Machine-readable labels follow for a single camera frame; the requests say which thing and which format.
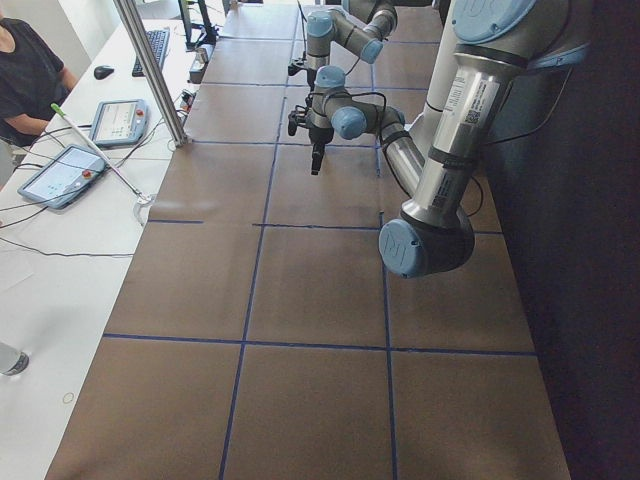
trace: black t-shirt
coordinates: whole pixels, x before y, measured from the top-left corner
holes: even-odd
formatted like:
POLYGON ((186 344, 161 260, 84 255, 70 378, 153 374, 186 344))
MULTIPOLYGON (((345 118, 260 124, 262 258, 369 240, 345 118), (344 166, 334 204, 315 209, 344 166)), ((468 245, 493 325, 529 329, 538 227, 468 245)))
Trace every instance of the black t-shirt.
MULTIPOLYGON (((51 103, 61 103, 68 95, 58 74, 64 67, 60 60, 22 20, 3 18, 0 25, 11 32, 16 48, 12 53, 0 52, 0 119, 27 114, 50 120, 51 103)), ((29 145, 36 138, 17 132, 0 120, 0 135, 18 145, 29 145)))

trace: computer mouse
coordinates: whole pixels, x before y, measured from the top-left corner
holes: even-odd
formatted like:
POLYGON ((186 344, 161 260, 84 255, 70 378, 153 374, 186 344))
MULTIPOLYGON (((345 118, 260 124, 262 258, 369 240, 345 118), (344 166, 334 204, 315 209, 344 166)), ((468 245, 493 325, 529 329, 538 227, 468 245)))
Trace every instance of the computer mouse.
POLYGON ((113 67, 109 65, 98 65, 93 69, 93 76, 96 77, 97 80, 102 80, 103 78, 107 78, 114 71, 113 67))

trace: dark wall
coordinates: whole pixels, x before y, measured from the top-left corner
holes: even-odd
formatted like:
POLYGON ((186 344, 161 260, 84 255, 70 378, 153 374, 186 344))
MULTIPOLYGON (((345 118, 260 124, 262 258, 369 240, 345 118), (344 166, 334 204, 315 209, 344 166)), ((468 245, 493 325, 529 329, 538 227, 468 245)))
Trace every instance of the dark wall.
MULTIPOLYGON (((484 150, 573 480, 640 479, 639 3, 596 1, 548 124, 484 150)), ((519 81, 493 138, 542 118, 564 78, 519 81)))

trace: person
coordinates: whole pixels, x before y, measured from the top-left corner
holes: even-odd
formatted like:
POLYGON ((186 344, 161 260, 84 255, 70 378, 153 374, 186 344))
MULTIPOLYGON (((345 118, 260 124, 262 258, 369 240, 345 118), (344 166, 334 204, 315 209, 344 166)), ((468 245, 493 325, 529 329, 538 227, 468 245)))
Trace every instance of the person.
POLYGON ((28 146, 78 82, 45 41, 18 19, 0 10, 0 137, 28 146))

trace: person's arm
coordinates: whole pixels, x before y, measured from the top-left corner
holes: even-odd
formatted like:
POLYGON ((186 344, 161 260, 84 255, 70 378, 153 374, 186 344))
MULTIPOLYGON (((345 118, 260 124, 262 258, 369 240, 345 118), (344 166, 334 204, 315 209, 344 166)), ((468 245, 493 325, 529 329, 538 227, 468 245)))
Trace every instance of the person's arm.
POLYGON ((71 70, 69 70, 67 67, 63 67, 62 70, 58 72, 58 78, 60 78, 62 84, 69 91, 73 90, 73 87, 75 87, 78 83, 78 78, 73 73, 71 73, 71 70))
POLYGON ((26 113, 17 117, 5 118, 4 121, 26 135, 40 135, 49 124, 47 120, 30 117, 26 113))

